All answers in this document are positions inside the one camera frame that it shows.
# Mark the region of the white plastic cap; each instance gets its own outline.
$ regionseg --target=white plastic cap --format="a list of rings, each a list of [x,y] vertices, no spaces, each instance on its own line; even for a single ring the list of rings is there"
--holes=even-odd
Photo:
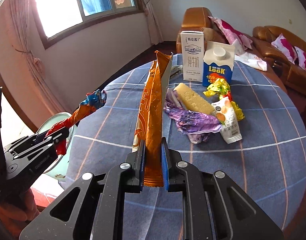
[[[226,51],[220,46],[216,46],[213,49],[213,55],[217,60],[224,60],[226,58]]]

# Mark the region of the skin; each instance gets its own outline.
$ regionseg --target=skin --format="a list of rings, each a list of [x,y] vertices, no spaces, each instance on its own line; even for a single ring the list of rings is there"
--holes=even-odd
[[[21,231],[27,226],[27,220],[32,221],[40,213],[37,210],[34,195],[29,189],[23,199],[27,210],[23,211],[9,203],[0,204],[0,220],[3,222],[7,230],[16,237],[20,236]]]

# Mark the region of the yellow cake slice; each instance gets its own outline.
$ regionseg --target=yellow cake slice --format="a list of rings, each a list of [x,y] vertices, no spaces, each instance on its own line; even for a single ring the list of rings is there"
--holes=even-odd
[[[211,114],[214,111],[214,107],[209,102],[187,85],[180,83],[174,90],[188,110],[203,114]]]

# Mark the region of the purple wrapper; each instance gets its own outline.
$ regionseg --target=purple wrapper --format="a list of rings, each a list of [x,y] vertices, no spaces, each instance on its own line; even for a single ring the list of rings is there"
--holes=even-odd
[[[188,135],[192,143],[206,141],[210,132],[216,133],[222,129],[215,116],[186,110],[172,89],[166,93],[164,111],[175,121],[178,130]]]

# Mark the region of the white snack package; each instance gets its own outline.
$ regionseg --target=white snack package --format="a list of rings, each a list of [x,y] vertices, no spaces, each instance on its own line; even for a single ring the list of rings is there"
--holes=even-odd
[[[212,113],[222,123],[220,131],[227,144],[234,143],[242,139],[240,128],[231,102],[228,97],[222,98],[216,103],[211,103],[215,111]]]

